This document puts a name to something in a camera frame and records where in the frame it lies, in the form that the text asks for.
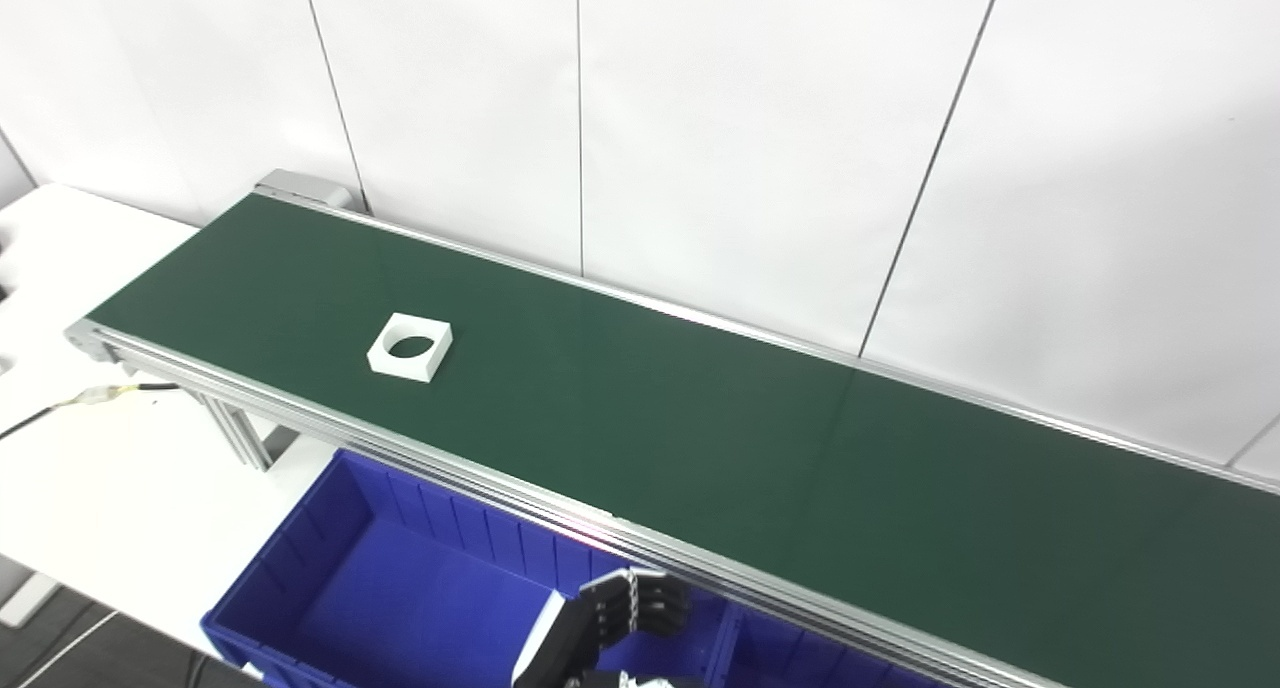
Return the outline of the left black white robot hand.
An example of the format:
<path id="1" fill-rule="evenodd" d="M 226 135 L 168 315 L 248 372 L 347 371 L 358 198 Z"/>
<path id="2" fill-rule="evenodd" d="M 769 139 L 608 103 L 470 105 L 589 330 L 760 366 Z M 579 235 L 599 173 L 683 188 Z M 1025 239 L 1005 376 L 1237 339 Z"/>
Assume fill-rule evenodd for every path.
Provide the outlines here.
<path id="1" fill-rule="evenodd" d="M 600 670 L 602 653 L 635 633 L 677 636 L 692 610 L 690 586 L 666 572 L 621 568 L 550 593 L 511 674 L 512 687 L 703 687 L 695 676 Z"/>

